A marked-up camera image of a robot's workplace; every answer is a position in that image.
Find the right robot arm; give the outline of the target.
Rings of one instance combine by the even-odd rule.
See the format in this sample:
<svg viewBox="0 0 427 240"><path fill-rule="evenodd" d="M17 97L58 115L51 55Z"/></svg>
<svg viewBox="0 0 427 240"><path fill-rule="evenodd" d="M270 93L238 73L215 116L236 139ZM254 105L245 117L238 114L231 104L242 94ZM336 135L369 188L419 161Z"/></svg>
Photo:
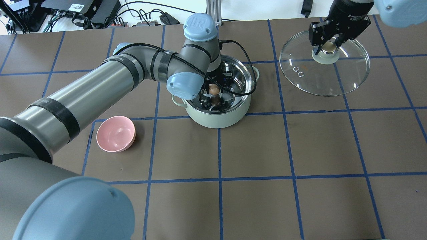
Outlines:
<svg viewBox="0 0 427 240"><path fill-rule="evenodd" d="M425 0L334 0L325 20L310 24L309 41L314 54L318 55L335 36L333 43L337 48L357 38L371 25L368 13L373 6L378 9L382 21L391 27L417 25L427 18Z"/></svg>

